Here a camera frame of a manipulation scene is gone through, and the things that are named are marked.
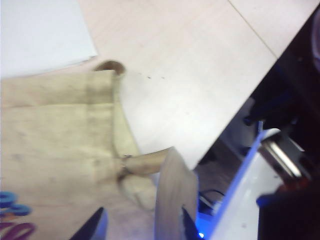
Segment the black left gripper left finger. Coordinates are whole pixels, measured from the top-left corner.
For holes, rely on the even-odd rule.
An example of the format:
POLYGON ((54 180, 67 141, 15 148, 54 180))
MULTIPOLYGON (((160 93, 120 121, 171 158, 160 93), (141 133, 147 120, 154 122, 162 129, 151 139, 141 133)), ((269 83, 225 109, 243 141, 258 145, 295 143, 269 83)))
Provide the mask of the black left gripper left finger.
POLYGON ((105 240, 108 229, 108 213, 104 207, 98 208, 71 240, 105 240))

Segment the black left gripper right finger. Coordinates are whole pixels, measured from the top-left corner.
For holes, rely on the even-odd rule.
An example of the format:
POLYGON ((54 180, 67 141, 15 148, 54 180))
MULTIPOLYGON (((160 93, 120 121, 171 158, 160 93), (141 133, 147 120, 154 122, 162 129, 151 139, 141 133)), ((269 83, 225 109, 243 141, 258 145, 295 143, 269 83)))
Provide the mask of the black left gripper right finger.
POLYGON ((185 208, 180 213, 180 232, 182 240, 199 240, 199 232, 194 221, 185 208))

